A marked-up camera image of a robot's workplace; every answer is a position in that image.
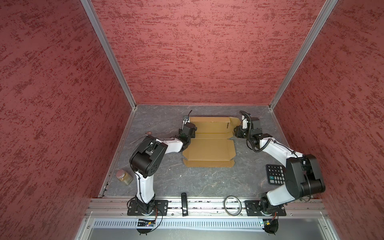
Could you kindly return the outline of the brown cardboard box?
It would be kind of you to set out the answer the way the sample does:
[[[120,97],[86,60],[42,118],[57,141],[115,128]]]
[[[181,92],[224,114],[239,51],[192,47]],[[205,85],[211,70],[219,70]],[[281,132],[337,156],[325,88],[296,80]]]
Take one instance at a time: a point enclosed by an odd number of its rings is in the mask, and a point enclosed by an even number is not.
[[[191,144],[183,151],[188,168],[232,168],[235,144],[231,139],[241,120],[234,117],[191,117],[197,127]]]

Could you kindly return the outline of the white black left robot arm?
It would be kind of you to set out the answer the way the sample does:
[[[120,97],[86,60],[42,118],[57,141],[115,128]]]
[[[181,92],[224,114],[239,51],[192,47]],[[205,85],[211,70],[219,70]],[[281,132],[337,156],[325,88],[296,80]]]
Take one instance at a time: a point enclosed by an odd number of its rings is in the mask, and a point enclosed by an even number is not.
[[[136,201],[147,212],[155,206],[154,174],[164,156],[186,150],[195,137],[196,131],[195,124],[185,123],[179,129],[179,134],[170,139],[159,139],[147,134],[134,149],[130,157],[130,166],[137,178]]]

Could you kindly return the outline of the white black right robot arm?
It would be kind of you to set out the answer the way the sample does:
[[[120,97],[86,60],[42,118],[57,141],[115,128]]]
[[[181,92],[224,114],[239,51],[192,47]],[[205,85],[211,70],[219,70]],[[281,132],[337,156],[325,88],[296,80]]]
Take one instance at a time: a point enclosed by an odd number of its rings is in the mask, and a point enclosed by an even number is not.
[[[256,209],[265,215],[276,213],[284,204],[326,190],[319,161],[315,156],[296,152],[281,144],[269,134],[264,134],[260,120],[240,111],[242,120],[234,128],[237,138],[246,140],[247,147],[255,153],[264,152],[280,162],[285,170],[282,185],[262,195]]]

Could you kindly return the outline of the silver metal spoon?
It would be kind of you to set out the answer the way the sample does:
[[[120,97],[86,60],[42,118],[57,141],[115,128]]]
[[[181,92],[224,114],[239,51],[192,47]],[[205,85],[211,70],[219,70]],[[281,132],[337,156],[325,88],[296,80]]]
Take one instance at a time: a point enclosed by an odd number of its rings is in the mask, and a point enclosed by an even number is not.
[[[143,140],[144,138],[146,138],[147,136],[151,136],[152,135],[152,132],[146,132],[143,136],[140,136],[137,140],[131,142],[131,144],[133,145],[134,143],[138,142],[138,141],[141,141]]]

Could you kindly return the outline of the black calculator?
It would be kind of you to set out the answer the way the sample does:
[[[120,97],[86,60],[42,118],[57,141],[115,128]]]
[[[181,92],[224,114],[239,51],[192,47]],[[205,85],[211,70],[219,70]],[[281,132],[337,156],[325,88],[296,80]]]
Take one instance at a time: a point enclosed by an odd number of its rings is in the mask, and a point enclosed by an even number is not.
[[[281,165],[266,165],[268,183],[273,186],[282,186],[285,184],[286,168]]]

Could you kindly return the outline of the black handheld device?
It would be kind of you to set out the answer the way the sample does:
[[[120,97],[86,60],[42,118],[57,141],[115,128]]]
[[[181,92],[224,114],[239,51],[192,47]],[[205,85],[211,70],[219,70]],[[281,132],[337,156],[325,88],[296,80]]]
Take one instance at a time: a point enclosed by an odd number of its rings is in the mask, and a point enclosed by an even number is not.
[[[182,203],[182,216],[186,217],[188,216],[188,200],[187,200],[186,193],[181,193],[181,203]]]

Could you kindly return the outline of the small glass jar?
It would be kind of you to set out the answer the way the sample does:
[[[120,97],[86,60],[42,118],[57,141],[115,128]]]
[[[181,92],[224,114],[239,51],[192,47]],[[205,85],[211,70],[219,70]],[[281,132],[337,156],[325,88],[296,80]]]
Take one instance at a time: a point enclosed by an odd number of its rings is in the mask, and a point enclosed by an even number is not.
[[[123,169],[120,169],[116,172],[116,178],[126,186],[129,186],[133,181],[133,177]]]

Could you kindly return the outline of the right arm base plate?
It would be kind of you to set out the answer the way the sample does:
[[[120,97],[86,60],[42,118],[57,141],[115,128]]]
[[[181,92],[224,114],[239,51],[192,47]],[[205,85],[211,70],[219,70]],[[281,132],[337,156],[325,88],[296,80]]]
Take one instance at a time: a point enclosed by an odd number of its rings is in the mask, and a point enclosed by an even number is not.
[[[248,217],[285,217],[287,215],[284,205],[273,206],[266,200],[244,201]]]

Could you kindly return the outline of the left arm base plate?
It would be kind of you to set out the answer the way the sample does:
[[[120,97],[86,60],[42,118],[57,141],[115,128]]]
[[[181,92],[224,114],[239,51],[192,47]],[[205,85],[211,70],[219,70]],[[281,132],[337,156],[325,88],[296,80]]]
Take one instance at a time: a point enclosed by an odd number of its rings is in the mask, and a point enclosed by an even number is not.
[[[155,216],[158,214],[166,216],[168,211],[169,201],[167,200],[151,200],[148,204],[134,198],[127,203],[128,216]]]

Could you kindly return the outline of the aluminium front rail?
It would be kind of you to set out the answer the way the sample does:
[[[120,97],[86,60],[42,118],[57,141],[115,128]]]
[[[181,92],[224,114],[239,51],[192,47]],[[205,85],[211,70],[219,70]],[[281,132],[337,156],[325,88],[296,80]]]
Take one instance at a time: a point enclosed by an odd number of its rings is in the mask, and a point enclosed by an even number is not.
[[[160,198],[169,201],[168,211],[165,218],[181,218],[182,203],[181,197]],[[97,217],[126,217],[127,203],[130,198],[94,198],[86,209],[86,216]],[[202,198],[188,197],[188,218],[226,218],[228,212],[236,213],[239,204],[236,201],[228,200],[224,203],[224,198]],[[329,213],[321,199],[310,200],[309,202],[294,201],[284,205],[287,215],[282,219],[328,219]]]

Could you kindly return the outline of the right rear aluminium corner post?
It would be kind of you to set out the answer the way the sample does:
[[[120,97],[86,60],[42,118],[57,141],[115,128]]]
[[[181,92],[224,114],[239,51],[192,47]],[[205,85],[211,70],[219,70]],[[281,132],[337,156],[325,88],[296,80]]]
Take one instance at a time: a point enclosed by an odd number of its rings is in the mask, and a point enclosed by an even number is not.
[[[291,64],[287,74],[285,75],[280,87],[278,88],[275,96],[273,97],[271,103],[269,104],[269,109],[272,112],[277,106],[280,98],[283,96],[284,91],[288,87],[292,78],[294,77],[296,71],[310,50],[311,46],[315,42],[317,36],[322,30],[324,24],[332,13],[334,7],[337,5],[338,0],[326,0],[324,5],[322,6],[316,20],[314,21],[309,33],[307,34],[300,50],[298,51],[293,63]]]

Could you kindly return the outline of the aluminium corner post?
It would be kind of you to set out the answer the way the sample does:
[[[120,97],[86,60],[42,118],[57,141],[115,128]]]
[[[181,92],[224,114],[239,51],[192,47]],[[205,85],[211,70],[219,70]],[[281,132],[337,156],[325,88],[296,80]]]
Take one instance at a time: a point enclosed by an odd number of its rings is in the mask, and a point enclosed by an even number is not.
[[[114,70],[114,73],[125,93],[127,100],[130,103],[131,108],[135,111],[137,108],[136,101],[134,100],[133,94],[128,86],[126,78],[123,74],[123,71],[118,63],[118,60],[114,54],[114,51],[108,41],[108,38],[105,34],[105,31],[102,27],[102,24],[97,16],[96,10],[92,4],[92,1],[89,0],[81,0],[82,6],[85,9],[85,12],[94,28],[94,31],[104,49],[104,52]]]
[[[273,97],[271,103],[269,104],[269,109],[272,112],[277,106],[280,98],[283,96],[284,91],[288,87],[292,78],[294,77],[296,71],[310,50],[311,46],[315,42],[317,36],[322,30],[324,24],[332,13],[334,7],[337,5],[338,0],[326,0],[324,5],[322,6],[316,20],[314,21],[309,33],[307,34],[300,50],[298,51],[293,63],[291,64],[287,74],[285,75],[280,87],[278,88],[275,96]]]

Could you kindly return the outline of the left rear aluminium corner post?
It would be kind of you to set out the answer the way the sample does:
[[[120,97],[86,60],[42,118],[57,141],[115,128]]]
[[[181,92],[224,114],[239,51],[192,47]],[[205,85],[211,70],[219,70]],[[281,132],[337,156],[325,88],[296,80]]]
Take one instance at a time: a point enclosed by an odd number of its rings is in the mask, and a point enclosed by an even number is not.
[[[89,0],[81,0],[82,6],[85,9],[85,12],[94,28],[94,31],[104,49],[104,52],[114,70],[114,73],[125,93],[127,100],[130,103],[131,108],[135,111],[137,108],[136,101],[134,100],[133,94],[128,86],[126,78],[123,74],[123,71],[118,63],[118,60],[114,54],[114,51],[108,41],[108,38],[105,34],[105,31],[102,27],[102,24],[97,16],[96,10],[92,4],[92,1]]]

